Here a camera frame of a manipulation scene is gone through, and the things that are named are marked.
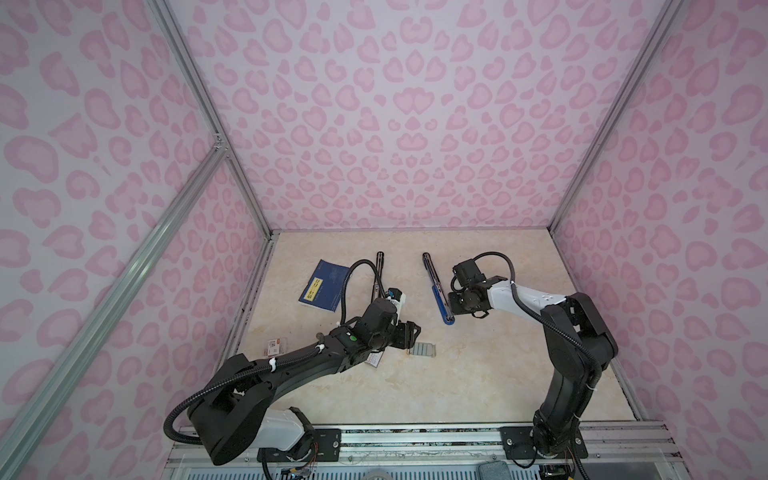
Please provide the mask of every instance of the small card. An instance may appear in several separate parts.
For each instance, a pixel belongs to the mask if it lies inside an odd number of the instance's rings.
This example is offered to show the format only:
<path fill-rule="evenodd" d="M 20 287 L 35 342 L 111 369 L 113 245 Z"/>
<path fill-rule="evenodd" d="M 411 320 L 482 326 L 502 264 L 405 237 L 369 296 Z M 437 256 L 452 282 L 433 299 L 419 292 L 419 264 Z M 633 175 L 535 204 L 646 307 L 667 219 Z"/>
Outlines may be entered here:
<path fill-rule="evenodd" d="M 373 368 L 378 369 L 379 361 L 382 359 L 382 355 L 384 355 L 384 352 L 370 353 L 368 355 L 368 359 L 366 360 L 366 363 L 368 365 L 371 365 Z"/>
<path fill-rule="evenodd" d="M 266 348 L 264 349 L 264 356 L 273 357 L 273 356 L 283 355 L 284 353 L 287 353 L 287 351 L 288 351 L 287 339 L 272 339 L 266 343 Z"/>

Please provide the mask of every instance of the black robotic arm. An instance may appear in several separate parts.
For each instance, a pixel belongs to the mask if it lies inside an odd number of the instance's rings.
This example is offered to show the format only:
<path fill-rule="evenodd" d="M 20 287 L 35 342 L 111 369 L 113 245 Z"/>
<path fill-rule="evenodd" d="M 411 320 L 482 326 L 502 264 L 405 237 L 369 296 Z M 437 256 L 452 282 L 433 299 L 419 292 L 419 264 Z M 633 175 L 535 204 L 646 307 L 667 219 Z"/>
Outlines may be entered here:
<path fill-rule="evenodd" d="M 476 260 L 489 255 L 503 258 L 510 279 L 486 278 Z M 554 295 L 518 286 L 510 259 L 487 252 L 453 267 L 449 302 L 454 315 L 488 315 L 506 310 L 541 323 L 545 330 L 554 374 L 541 407 L 533 418 L 531 437 L 539 455 L 551 458 L 563 452 L 575 437 L 603 370 L 618 353 L 618 346 L 592 299 L 585 293 Z M 458 281 L 459 288 L 454 287 Z"/>
<path fill-rule="evenodd" d="M 390 289 L 386 298 L 376 298 L 362 317 L 317 334 L 318 342 L 272 359 L 249 361 L 238 354 L 227 359 L 203 390 L 179 404 L 166 418 L 165 434 L 172 440 L 203 445 L 214 465 L 223 465 L 247 449 L 257 437 L 268 407 L 288 392 L 321 376 L 341 373 L 365 362 L 368 355 L 391 346 L 413 347 L 421 328 L 414 322 L 400 322 L 396 304 L 402 293 Z M 182 435 L 174 420 L 187 410 L 198 437 Z M 304 432 L 289 438 L 283 450 L 301 459 L 313 443 L 312 427 L 301 412 L 279 425 L 273 436 L 290 435 L 291 423 L 304 425 Z M 269 446 L 280 445 L 272 439 Z"/>

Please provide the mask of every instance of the blue book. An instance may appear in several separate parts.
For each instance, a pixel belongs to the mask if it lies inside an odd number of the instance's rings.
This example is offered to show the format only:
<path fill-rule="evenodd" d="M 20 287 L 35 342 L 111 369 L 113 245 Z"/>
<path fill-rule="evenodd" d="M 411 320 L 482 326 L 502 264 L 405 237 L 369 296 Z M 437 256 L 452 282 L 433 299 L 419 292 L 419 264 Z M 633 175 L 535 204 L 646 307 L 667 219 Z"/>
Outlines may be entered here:
<path fill-rule="evenodd" d="M 299 297 L 299 302 L 335 312 L 341 301 L 341 287 L 348 271 L 347 266 L 328 263 L 325 260 L 319 261 Z"/>

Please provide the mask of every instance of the pink leopard print wall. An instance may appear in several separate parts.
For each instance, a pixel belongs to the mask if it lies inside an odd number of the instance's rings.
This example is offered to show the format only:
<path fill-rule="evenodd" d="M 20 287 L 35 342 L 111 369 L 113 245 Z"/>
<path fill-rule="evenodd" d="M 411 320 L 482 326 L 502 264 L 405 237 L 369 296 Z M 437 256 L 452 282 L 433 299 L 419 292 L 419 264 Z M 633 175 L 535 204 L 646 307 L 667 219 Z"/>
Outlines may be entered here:
<path fill-rule="evenodd" d="M 766 25 L 691 5 L 556 236 L 700 480 L 768 468 Z"/>
<path fill-rule="evenodd" d="M 661 0 L 173 1 L 270 225 L 547 225 Z"/>
<path fill-rule="evenodd" d="M 21 479 L 159 476 L 162 422 L 213 375 L 260 238 L 222 165 Z"/>
<path fill-rule="evenodd" d="M 0 12 L 2 435 L 212 138 L 141 0 Z"/>

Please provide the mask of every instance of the aluminum frame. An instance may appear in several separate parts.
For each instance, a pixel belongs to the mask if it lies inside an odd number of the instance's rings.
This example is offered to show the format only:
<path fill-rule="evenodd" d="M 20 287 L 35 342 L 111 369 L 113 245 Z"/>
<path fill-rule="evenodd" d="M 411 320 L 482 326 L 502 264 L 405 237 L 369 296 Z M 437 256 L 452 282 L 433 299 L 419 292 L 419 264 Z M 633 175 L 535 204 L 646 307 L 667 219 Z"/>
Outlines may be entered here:
<path fill-rule="evenodd" d="M 568 278 L 571 279 L 571 283 L 573 283 L 574 288 L 576 290 L 581 290 L 581 288 L 579 287 L 578 281 L 576 281 L 575 272 L 573 271 L 571 266 L 568 265 L 568 262 L 565 259 L 563 252 L 560 250 L 558 243 L 554 241 L 554 234 L 550 232 L 550 235 L 552 236 L 552 243 L 554 244 L 554 249 L 557 250 L 558 255 L 560 256 L 560 261 L 563 263 L 563 266 L 565 267 L 565 272 L 568 274 Z M 624 367 L 621 366 L 618 359 L 614 358 L 611 360 L 611 369 L 614 371 L 614 374 L 616 375 L 616 380 L 619 382 L 621 391 L 624 392 L 624 397 L 627 398 L 627 403 L 629 404 L 629 408 L 632 410 L 632 414 L 634 415 L 634 418 L 638 420 L 651 420 L 651 417 L 648 415 L 648 412 L 643 406 L 642 401 L 640 401 L 640 399 L 637 397 L 637 394 L 632 389 L 632 385 L 629 381 L 629 377 L 627 376 L 627 372 L 624 371 Z"/>
<path fill-rule="evenodd" d="M 245 329 L 253 314 L 253 308 L 256 306 L 256 300 L 261 290 L 261 284 L 266 276 L 266 270 L 269 266 L 270 259 L 272 258 L 272 252 L 274 251 L 278 236 L 278 233 L 274 233 L 270 239 L 264 242 L 264 245 L 261 248 L 256 265 L 248 280 L 245 295 L 240 303 L 237 318 L 234 320 L 229 335 L 227 336 L 227 341 L 224 343 L 224 348 L 216 367 L 217 369 L 221 368 L 224 362 L 231 356 L 236 355 L 237 350 L 240 348 L 240 342 L 243 340 Z"/>
<path fill-rule="evenodd" d="M 498 430 L 503 426 L 530 427 L 532 424 L 316 425 L 319 428 L 342 430 L 339 461 L 324 462 L 321 466 L 473 465 L 504 460 L 505 453 Z M 679 463 L 682 466 L 680 450 L 662 422 L 582 422 L 580 427 L 590 452 L 589 457 L 582 460 L 585 464 L 650 462 L 657 465 Z M 256 461 L 256 453 L 257 449 L 247 449 L 228 463 L 226 468 L 252 466 L 252 462 Z M 563 463 L 562 460 L 544 458 L 538 458 L 536 462 L 539 465 Z M 191 468 L 213 467 L 203 447 L 176 444 L 168 459 L 166 475 L 180 476 L 182 471 L 188 472 Z M 665 469 L 679 468 L 667 466 Z"/>
<path fill-rule="evenodd" d="M 658 56 L 658 53 L 664 47 L 664 42 L 669 38 L 675 22 L 682 18 L 680 13 L 685 9 L 688 2 L 689 0 L 667 0 L 664 3 L 664 6 L 661 7 L 661 13 L 656 17 L 656 21 L 650 28 L 650 32 L 646 37 L 640 52 L 637 54 L 634 63 L 627 73 L 626 80 L 624 80 L 619 92 L 616 94 L 614 102 L 608 109 L 605 120 L 603 120 L 603 123 L 598 128 L 598 132 L 587 149 L 587 152 L 584 155 L 584 160 L 576 170 L 573 180 L 571 180 L 571 183 L 565 190 L 562 202 L 560 202 L 558 209 L 552 216 L 552 221 L 549 223 L 548 229 L 553 235 L 557 232 L 558 228 L 562 225 L 563 220 L 568 215 L 568 211 L 576 201 L 576 197 L 581 190 L 581 187 L 586 182 L 589 172 L 598 162 L 600 154 L 603 151 L 603 146 L 616 129 L 622 114 L 627 110 L 632 97 L 640 87 L 646 73 L 648 73 L 651 65 Z"/>
<path fill-rule="evenodd" d="M 214 147 L 0 440 L 0 478 L 15 478 L 80 382 L 228 153 Z"/>
<path fill-rule="evenodd" d="M 145 1 L 152 11 L 155 20 L 157 21 L 157 25 L 160 27 L 160 30 L 163 31 L 165 39 L 170 45 L 170 49 L 174 53 L 174 57 L 184 74 L 184 78 L 190 85 L 192 95 L 194 95 L 198 105 L 200 105 L 200 111 L 208 123 L 210 132 L 217 139 L 217 145 L 230 153 L 230 156 L 227 158 L 227 163 L 230 165 L 235 176 L 240 192 L 242 192 L 243 197 L 246 199 L 248 208 L 253 217 L 258 220 L 262 235 L 265 238 L 270 238 L 272 229 L 270 229 L 270 226 L 266 221 L 256 193 L 253 191 L 253 187 L 248 181 L 248 177 L 243 169 L 240 159 L 237 157 L 237 153 L 231 148 L 232 142 L 230 141 L 230 138 L 227 135 L 227 130 L 224 128 L 221 118 L 216 111 L 213 99 L 205 86 L 200 70 L 197 68 L 197 64 L 190 53 L 191 50 L 187 46 L 187 41 L 184 39 L 184 33 L 181 31 L 174 10 L 168 4 L 167 0 Z"/>

